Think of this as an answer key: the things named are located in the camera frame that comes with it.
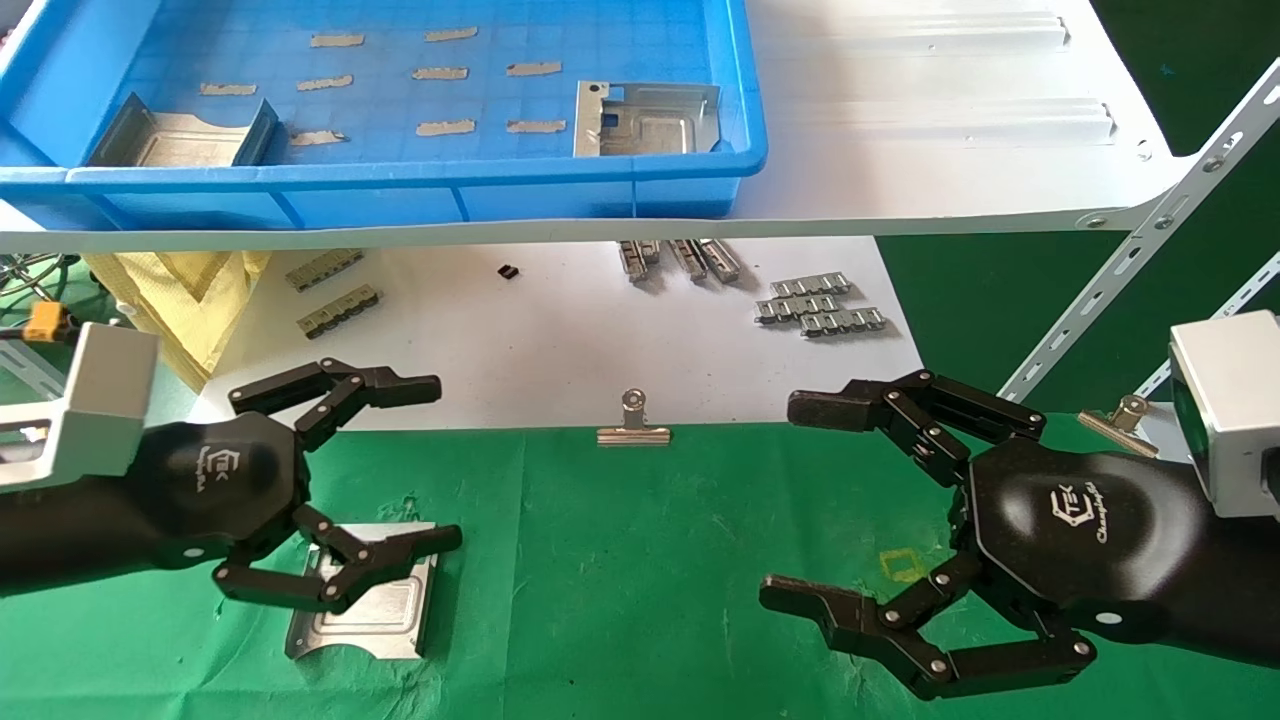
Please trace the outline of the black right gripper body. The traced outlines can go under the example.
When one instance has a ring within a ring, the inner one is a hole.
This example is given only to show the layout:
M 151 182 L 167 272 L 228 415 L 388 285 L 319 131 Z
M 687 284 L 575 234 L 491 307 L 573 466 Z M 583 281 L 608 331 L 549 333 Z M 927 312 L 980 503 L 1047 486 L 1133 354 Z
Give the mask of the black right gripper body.
M 965 498 L 974 589 L 1015 626 L 1277 666 L 1277 523 L 1220 518 L 1193 466 L 1010 439 Z

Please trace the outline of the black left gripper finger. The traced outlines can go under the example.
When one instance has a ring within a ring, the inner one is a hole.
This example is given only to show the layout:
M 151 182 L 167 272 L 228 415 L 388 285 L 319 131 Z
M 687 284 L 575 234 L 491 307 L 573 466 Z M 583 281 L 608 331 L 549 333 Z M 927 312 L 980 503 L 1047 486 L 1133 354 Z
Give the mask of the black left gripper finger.
M 291 575 L 252 568 L 244 555 L 233 555 L 212 573 L 225 597 L 305 612 L 343 614 L 371 588 L 406 579 L 419 561 L 456 551 L 463 543 L 458 525 L 364 541 L 308 505 L 297 507 L 291 521 L 298 534 L 328 551 L 339 569 L 329 578 Z
M 294 436 L 306 452 L 325 445 L 366 407 L 389 409 L 434 404 L 443 396 L 438 375 L 398 375 L 389 366 L 351 366 L 333 357 L 276 373 L 228 393 L 237 413 L 275 413 L 316 404 L 294 421 Z

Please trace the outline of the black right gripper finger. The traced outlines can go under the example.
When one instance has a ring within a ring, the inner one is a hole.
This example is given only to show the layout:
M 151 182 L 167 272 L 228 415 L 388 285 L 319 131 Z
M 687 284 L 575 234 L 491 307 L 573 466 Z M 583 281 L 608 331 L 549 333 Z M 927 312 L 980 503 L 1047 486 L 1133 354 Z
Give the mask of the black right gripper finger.
M 1039 612 L 1034 638 L 960 650 L 932 644 L 923 628 L 980 584 L 983 561 L 956 553 L 931 574 L 879 603 L 856 591 L 769 574 L 759 588 L 764 609 L 805 618 L 826 646 L 877 661 L 919 700 L 951 700 L 1069 683 L 1096 659 L 1083 635 Z
M 964 486 L 972 460 L 952 429 L 1000 445 L 1038 441 L 1046 424 L 1027 406 L 924 369 L 895 380 L 854 379 L 838 392 L 794 391 L 786 418 L 796 427 L 878 430 L 942 487 Z

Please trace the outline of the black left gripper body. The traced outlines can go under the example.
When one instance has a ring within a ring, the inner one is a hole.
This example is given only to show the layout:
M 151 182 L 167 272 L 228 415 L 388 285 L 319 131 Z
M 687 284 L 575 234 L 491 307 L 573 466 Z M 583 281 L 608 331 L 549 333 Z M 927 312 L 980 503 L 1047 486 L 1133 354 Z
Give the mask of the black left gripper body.
M 3 594 L 262 559 L 306 486 L 297 434 L 262 414 L 150 428 L 120 477 L 3 496 Z

